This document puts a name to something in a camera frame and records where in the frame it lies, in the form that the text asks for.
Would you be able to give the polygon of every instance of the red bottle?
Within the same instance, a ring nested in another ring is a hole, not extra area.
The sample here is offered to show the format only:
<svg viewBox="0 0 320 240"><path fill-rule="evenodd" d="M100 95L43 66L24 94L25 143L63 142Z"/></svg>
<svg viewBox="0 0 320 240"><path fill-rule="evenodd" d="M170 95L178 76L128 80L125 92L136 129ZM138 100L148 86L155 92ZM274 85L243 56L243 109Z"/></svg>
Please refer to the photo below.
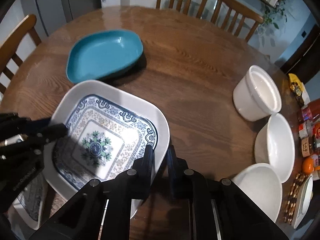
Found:
<svg viewBox="0 0 320 240"><path fill-rule="evenodd" d="M305 122L310 120L316 121L320 117L320 98L310 102L307 106L304 106L301 111L298 112L299 122Z"/></svg>

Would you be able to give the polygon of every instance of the teal serving dish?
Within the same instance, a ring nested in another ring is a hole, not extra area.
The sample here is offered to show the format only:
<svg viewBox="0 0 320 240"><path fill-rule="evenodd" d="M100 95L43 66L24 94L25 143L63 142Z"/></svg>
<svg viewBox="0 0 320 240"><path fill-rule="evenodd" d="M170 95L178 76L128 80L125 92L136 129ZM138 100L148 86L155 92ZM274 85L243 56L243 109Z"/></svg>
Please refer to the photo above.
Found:
<svg viewBox="0 0 320 240"><path fill-rule="evenodd" d="M67 77L73 83L115 77L129 70L142 55L139 36L129 30L93 33L77 41L69 53Z"/></svg>

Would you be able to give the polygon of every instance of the orange fruit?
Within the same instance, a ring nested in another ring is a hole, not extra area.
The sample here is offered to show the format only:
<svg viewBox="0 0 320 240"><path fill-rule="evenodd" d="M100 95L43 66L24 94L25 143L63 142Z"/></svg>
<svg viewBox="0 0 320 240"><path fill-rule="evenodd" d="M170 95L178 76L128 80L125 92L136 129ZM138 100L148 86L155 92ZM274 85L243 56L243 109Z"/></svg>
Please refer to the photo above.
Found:
<svg viewBox="0 0 320 240"><path fill-rule="evenodd" d="M302 171L309 175L314 172L315 168L313 167L313 159L311 157L305 158L302 163Z"/></svg>

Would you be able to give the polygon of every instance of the rectangular patterned dish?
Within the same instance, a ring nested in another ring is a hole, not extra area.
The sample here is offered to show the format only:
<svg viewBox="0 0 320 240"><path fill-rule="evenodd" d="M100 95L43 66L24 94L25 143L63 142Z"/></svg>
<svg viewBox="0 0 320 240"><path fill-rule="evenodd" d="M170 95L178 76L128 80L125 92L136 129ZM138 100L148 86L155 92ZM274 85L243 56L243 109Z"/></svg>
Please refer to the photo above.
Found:
<svg viewBox="0 0 320 240"><path fill-rule="evenodd" d="M156 106L95 80L68 91L51 120L61 122L69 133L45 147L44 176L66 200L90 179L113 179L129 169L147 144L155 151L153 180L170 140L167 120ZM139 205L140 200L132 201L132 216Z"/></svg>

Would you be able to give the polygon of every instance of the wooden table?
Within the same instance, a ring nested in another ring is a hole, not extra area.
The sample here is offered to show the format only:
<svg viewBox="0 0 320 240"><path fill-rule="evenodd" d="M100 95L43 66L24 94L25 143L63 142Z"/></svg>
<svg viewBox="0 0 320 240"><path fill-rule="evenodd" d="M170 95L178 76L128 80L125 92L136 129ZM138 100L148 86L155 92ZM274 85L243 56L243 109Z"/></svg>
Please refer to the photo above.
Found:
<svg viewBox="0 0 320 240"><path fill-rule="evenodd" d="M285 197L302 160L299 108L287 77L244 40L176 11L111 7L66 24L26 59L6 90L0 111L31 119L51 116L73 86L65 70L73 44L89 33L121 28L140 36L144 56L129 74L109 83L159 107L177 156L207 178L230 178L254 163L255 137L267 118L245 121L234 108L232 91L253 64L271 75L282 97L281 113L296 141L295 167L283 184ZM170 200L166 173L158 174L152 194L131 221L131 238L185 239L188 230L187 202Z"/></svg>

